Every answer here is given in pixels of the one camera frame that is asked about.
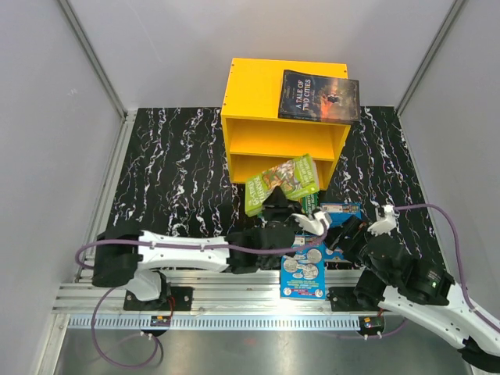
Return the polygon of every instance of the black and white marble mat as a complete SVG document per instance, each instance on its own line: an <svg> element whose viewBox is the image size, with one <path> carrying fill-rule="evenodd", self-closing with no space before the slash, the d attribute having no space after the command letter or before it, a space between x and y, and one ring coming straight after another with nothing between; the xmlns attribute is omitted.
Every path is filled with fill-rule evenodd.
<svg viewBox="0 0 500 375"><path fill-rule="evenodd" d="M220 108L139 109L112 204L109 226L196 238L260 225L244 211L243 185L229 181ZM423 194L392 107L363 107L323 202L375 208L422 203ZM394 236L409 252L444 266L427 210L405 212Z"/></svg>

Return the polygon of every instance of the yellow wooden shelf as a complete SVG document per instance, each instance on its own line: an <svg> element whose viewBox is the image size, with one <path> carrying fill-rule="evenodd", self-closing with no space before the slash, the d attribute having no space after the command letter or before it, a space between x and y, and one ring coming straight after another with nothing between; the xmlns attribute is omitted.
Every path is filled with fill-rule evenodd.
<svg viewBox="0 0 500 375"><path fill-rule="evenodd" d="M350 126L279 119L285 69L348 77L345 64L233 59L221 114L230 180L244 183L257 173L310 154L316 162L320 188L325 190Z"/></svg>
<svg viewBox="0 0 500 375"><path fill-rule="evenodd" d="M227 120L231 127L232 120ZM330 129L308 123L274 123L261 120L236 120L229 153L238 155L268 155L293 159L310 154L313 159L334 161L334 146Z"/></svg>

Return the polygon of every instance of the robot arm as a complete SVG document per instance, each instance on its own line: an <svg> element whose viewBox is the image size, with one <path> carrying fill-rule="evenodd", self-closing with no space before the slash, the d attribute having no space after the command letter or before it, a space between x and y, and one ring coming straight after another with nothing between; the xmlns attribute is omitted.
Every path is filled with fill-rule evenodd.
<svg viewBox="0 0 500 375"><path fill-rule="evenodd" d="M347 260L366 267L354 290L358 303L399 313L446 340L473 366L500 372L497 330L469 309L449 273L410 255L388 235L396 219L394 208L384 206L370 226L352 216L341 227L329 229L327 247L341 248ZM500 328L488 312L475 309Z"/></svg>
<svg viewBox="0 0 500 375"><path fill-rule="evenodd" d="M296 220L301 220L304 230L318 235L324 232L324 225L328 227L331 223L325 212L318 212L312 218L301 214L300 204L287 200L281 189L274 189L263 207L266 227L233 232L226 237L170 237L130 226L110 228L100 234L98 240L122 243L97 246L92 283L103 288L125 287L140 302L155 301L163 298L168 287L159 269L176 267L253 273L259 268L259 252L236 252L230 250L231 245L262 249L262 255L266 254L264 249L290 248L295 229L301 229L294 228L295 224L288 220L292 213L296 213ZM272 256L279 259L281 254Z"/></svg>

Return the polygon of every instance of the book cover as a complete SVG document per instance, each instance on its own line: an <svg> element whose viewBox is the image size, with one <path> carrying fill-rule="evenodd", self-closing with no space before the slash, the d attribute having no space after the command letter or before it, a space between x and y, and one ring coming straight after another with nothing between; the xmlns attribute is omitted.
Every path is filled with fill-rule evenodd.
<svg viewBox="0 0 500 375"><path fill-rule="evenodd" d="M292 247L303 246L314 241L313 236L295 236ZM281 258L280 295L282 298L325 299L324 245L311 246L294 257Z"/></svg>
<svg viewBox="0 0 500 375"><path fill-rule="evenodd" d="M285 70L278 117L353 124L360 121L359 82Z"/></svg>
<svg viewBox="0 0 500 375"><path fill-rule="evenodd" d="M338 227L352 215L361 219L361 205L359 203L321 203L320 207L330 214L330 228ZM325 262L347 262L342 250L325 248Z"/></svg>
<svg viewBox="0 0 500 375"><path fill-rule="evenodd" d="M306 154L250 177L245 183L245 213L260 213L263 202L277 186L292 200L318 192L320 180L313 158Z"/></svg>
<svg viewBox="0 0 500 375"><path fill-rule="evenodd" d="M302 209L306 215L311 215L318 208L318 193L306 195L300 200Z"/></svg>

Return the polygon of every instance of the gray wall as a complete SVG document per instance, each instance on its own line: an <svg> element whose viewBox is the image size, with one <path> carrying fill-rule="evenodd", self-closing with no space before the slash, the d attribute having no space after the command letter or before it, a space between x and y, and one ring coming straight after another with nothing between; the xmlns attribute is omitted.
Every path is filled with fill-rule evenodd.
<svg viewBox="0 0 500 375"><path fill-rule="evenodd" d="M120 125L54 0L0 12L0 363L30 373Z"/></svg>
<svg viewBox="0 0 500 375"><path fill-rule="evenodd" d="M472 298L500 317L500 2L468 2L403 113L428 201L459 230ZM456 275L453 240L437 232Z"/></svg>
<svg viewBox="0 0 500 375"><path fill-rule="evenodd" d="M127 108L220 106L233 57L347 63L396 105L452 0L71 0Z"/></svg>

